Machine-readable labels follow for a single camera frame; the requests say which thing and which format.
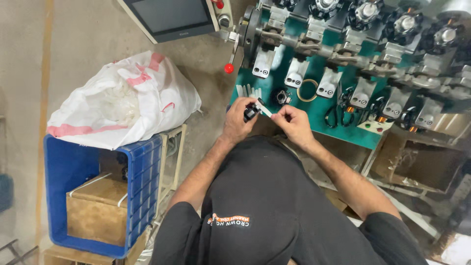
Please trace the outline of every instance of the plastic bag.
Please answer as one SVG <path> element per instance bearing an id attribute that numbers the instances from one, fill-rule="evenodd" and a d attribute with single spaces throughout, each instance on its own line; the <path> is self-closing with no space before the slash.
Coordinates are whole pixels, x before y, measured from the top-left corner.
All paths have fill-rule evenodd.
<path id="1" fill-rule="evenodd" d="M 178 127 L 200 107 L 198 92 L 176 66 L 147 51 L 103 66 L 51 115 L 47 130 L 65 141 L 114 150 Z"/>

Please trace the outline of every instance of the black t-shirt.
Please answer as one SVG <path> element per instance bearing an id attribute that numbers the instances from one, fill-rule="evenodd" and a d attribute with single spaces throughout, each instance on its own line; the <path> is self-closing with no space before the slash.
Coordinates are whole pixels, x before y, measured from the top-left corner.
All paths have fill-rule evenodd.
<path id="1" fill-rule="evenodd" d="M 256 136 L 225 158 L 201 218 L 175 204 L 154 242 L 152 265 L 426 265 L 398 218 L 374 213 L 357 228 L 273 139 Z"/>

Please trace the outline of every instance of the green machine panel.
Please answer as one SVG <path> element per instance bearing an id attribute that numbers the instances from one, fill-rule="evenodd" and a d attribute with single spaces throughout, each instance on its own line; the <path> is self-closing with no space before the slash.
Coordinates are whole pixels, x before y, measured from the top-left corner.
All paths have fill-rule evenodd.
<path id="1" fill-rule="evenodd" d="M 264 11 L 262 21 L 268 21 L 268 12 Z M 306 25 L 299 21 L 289 19 L 286 24 L 286 34 L 299 36 L 301 33 L 306 32 Z M 337 43 L 341 43 L 342 41 L 339 39 L 339 34 L 332 32 L 332 31 L 325 31 L 323 44 L 333 46 Z M 364 41 L 362 44 L 362 49 L 359 55 L 362 56 L 371 56 L 379 54 L 379 52 L 375 52 L 376 45 Z M 273 89 L 279 89 L 281 87 L 285 88 L 284 79 L 288 72 L 288 68 L 290 66 L 291 59 L 293 58 L 294 51 L 291 47 L 286 47 L 283 53 L 283 57 L 281 60 L 281 64 L 277 69 L 271 69 L 268 78 L 266 79 L 259 79 L 252 75 L 252 69 L 244 69 L 240 68 L 237 80 L 235 82 L 236 85 L 247 86 L 248 84 L 250 87 L 255 89 L 261 88 L 262 90 L 262 100 L 265 101 L 267 108 L 272 112 L 276 113 L 280 109 L 279 107 L 273 105 L 270 102 L 270 94 Z M 408 64 L 407 63 L 407 56 L 403 56 L 403 62 L 399 65 L 399 67 Z M 307 61 L 309 61 L 309 67 L 306 71 L 306 75 L 304 79 L 313 79 L 320 82 L 322 75 L 324 74 L 324 67 L 326 64 L 326 59 L 321 56 L 312 56 L 308 57 Z M 341 78 L 342 87 L 345 90 L 348 87 L 356 86 L 357 84 L 357 69 L 353 66 L 347 67 L 340 67 L 339 71 L 343 71 L 343 75 Z M 374 90 L 372 100 L 373 102 L 375 94 L 381 91 L 386 86 L 386 78 L 379 78 L 376 79 L 377 86 Z M 288 88 L 288 92 L 290 92 L 292 101 L 290 103 L 291 106 L 296 108 L 302 109 L 307 112 L 309 116 L 309 122 L 311 125 L 311 129 L 318 133 L 323 133 L 347 142 L 351 142 L 353 144 L 368 148 L 374 149 L 380 140 L 380 135 L 369 132 L 360 128 L 356 127 L 356 124 L 360 118 L 360 113 L 358 110 L 355 111 L 355 121 L 349 127 L 342 127 L 340 124 L 336 128 L 329 128 L 324 121 L 326 111 L 336 103 L 336 94 L 331 99 L 325 99 L 321 97 L 317 97 L 311 102 L 303 102 L 298 99 L 296 95 L 296 89 Z M 300 88 L 300 94 L 305 99 L 310 99 L 315 94 L 315 87 L 310 82 L 305 82 Z M 234 87 L 234 91 L 231 98 L 231 103 L 238 97 L 237 89 Z"/>

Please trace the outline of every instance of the scissors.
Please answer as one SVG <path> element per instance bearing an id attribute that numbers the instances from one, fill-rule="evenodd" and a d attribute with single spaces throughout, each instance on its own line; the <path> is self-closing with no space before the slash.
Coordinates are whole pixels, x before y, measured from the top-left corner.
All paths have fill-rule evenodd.
<path id="1" fill-rule="evenodd" d="M 339 125 L 339 111 L 340 111 L 340 123 L 342 124 L 343 127 L 348 127 L 353 123 L 353 120 L 355 119 L 355 116 L 353 115 L 353 113 L 350 115 L 350 120 L 348 120 L 348 122 L 344 122 L 345 112 L 347 110 L 347 100 L 353 93 L 352 88 L 353 87 L 349 87 L 345 90 L 345 92 L 343 92 L 342 83 L 339 83 L 339 86 L 337 87 L 337 102 L 335 103 L 335 105 L 330 107 L 325 113 L 324 121 L 328 127 L 333 128 L 333 129 L 337 128 L 337 126 Z M 333 113 L 333 120 L 334 120 L 333 124 L 329 123 L 329 116 L 331 113 Z"/>

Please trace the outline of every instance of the blue plastic crate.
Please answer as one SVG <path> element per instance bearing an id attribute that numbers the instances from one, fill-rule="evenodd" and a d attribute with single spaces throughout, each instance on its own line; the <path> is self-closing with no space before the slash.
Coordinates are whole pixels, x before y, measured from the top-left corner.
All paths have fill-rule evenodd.
<path id="1" fill-rule="evenodd" d="M 65 194 L 99 174 L 99 148 L 44 137 L 49 236 L 56 245 L 124 258 L 155 215 L 162 157 L 156 134 L 116 149 L 128 156 L 128 218 L 124 247 L 67 235 Z"/>

